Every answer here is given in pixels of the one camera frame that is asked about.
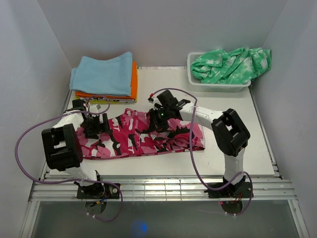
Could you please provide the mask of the pink camouflage trousers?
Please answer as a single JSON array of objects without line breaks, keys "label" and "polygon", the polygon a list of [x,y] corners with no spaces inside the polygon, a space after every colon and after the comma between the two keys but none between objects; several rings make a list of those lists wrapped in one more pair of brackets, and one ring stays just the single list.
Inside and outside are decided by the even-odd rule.
[{"label": "pink camouflage trousers", "polygon": [[205,149],[204,130],[201,125],[169,119],[167,132],[146,133],[150,119],[145,112],[126,109],[108,120],[111,133],[101,133],[98,139],[85,139],[84,130],[76,134],[85,159],[108,160],[136,156],[186,152]]}]

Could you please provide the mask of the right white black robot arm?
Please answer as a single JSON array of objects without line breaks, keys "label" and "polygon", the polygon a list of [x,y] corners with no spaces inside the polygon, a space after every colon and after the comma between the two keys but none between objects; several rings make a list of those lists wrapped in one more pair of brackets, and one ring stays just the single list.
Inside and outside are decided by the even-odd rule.
[{"label": "right white black robot arm", "polygon": [[189,121],[210,129],[216,144],[224,154],[225,172],[222,182],[203,183],[210,198],[252,198],[251,177],[243,169],[243,157],[251,135],[234,109],[224,112],[197,106],[197,99],[177,100],[168,88],[150,95],[148,101],[153,107],[149,110],[150,130],[162,131],[167,128],[169,119]]}]

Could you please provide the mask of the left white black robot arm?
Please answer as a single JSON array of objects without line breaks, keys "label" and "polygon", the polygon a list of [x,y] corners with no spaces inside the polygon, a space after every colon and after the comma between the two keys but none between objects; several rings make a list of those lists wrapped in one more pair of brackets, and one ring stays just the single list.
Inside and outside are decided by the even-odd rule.
[{"label": "left white black robot arm", "polygon": [[84,161],[83,151],[77,138],[77,130],[84,130],[85,139],[97,138],[108,132],[110,126],[107,114],[101,114],[100,105],[88,105],[81,99],[72,101],[72,108],[52,128],[42,131],[46,163],[52,170],[65,172],[77,179],[74,183],[80,191],[92,198],[102,198],[106,189],[100,183],[96,170]]}]

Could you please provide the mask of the yellow patterned folded trousers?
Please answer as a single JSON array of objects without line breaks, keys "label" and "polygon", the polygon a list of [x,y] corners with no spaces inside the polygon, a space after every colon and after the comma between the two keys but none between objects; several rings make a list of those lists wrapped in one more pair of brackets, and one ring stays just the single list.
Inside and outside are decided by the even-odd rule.
[{"label": "yellow patterned folded trousers", "polygon": [[119,98],[108,98],[108,99],[105,99],[105,98],[92,98],[89,103],[92,103],[92,104],[107,104],[107,102],[110,102],[110,103],[135,103],[137,102],[137,99],[119,99]]}]

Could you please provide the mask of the orange folded trousers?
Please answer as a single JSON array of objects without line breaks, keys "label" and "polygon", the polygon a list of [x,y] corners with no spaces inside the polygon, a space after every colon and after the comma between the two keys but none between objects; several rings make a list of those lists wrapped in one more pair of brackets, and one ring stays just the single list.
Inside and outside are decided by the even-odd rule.
[{"label": "orange folded trousers", "polygon": [[[132,77],[131,77],[131,95],[130,96],[111,96],[104,95],[107,98],[119,98],[119,99],[137,99],[137,91],[138,91],[138,68],[135,61],[132,62]],[[75,91],[75,96],[77,98],[88,99],[92,96],[92,94]]]}]

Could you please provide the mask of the light blue folded trousers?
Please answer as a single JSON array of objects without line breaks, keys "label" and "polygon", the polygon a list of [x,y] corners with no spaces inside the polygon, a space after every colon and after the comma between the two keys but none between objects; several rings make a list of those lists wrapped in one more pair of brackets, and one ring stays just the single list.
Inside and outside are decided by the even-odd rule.
[{"label": "light blue folded trousers", "polygon": [[89,94],[130,96],[132,64],[131,52],[108,60],[83,56],[71,71],[69,89]]}]

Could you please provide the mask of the green tie-dye trousers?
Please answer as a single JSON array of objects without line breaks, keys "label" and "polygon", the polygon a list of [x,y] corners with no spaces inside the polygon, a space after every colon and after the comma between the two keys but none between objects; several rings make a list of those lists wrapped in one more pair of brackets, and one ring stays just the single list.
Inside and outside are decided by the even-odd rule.
[{"label": "green tie-dye trousers", "polygon": [[203,84],[242,85],[269,71],[271,64],[269,49],[218,49],[197,57],[190,64],[190,71]]}]

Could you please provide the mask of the white plastic basket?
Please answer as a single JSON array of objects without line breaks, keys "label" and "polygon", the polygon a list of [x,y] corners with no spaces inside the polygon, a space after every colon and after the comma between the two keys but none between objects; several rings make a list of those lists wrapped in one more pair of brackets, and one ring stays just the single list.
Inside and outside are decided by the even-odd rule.
[{"label": "white plastic basket", "polygon": [[251,85],[251,81],[247,81],[244,84],[204,84],[198,80],[190,70],[190,66],[194,60],[203,55],[204,52],[192,52],[187,56],[187,76],[188,81],[193,89],[202,92],[225,92],[225,93],[236,93],[242,89],[248,88]]}]

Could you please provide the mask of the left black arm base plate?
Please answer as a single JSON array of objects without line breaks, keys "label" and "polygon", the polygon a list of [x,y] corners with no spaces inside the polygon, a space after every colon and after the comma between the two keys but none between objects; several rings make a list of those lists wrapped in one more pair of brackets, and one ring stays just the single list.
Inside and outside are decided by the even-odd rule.
[{"label": "left black arm base plate", "polygon": [[118,199],[118,188],[111,184],[94,183],[89,186],[79,186],[76,198],[78,199]]}]

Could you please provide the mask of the aluminium frame rail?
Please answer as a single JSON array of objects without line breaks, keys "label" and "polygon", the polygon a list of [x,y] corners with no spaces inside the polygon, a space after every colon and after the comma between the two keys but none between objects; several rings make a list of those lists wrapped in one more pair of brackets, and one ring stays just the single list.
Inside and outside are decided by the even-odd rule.
[{"label": "aluminium frame rail", "polygon": [[[196,178],[115,178],[121,184],[125,202],[147,201],[206,201],[205,187]],[[309,237],[297,195],[289,179],[278,177],[253,178],[253,200],[285,200],[291,210],[298,234]],[[31,237],[42,201],[77,201],[77,186],[61,184],[34,184],[31,189],[21,237]]]}]

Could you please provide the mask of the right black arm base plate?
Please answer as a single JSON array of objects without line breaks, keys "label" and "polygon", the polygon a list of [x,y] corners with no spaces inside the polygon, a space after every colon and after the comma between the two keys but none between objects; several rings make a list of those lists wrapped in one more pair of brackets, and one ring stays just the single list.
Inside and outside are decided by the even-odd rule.
[{"label": "right black arm base plate", "polygon": [[241,184],[232,185],[222,190],[206,190],[209,198],[250,198],[253,197],[250,182],[243,182]]}]

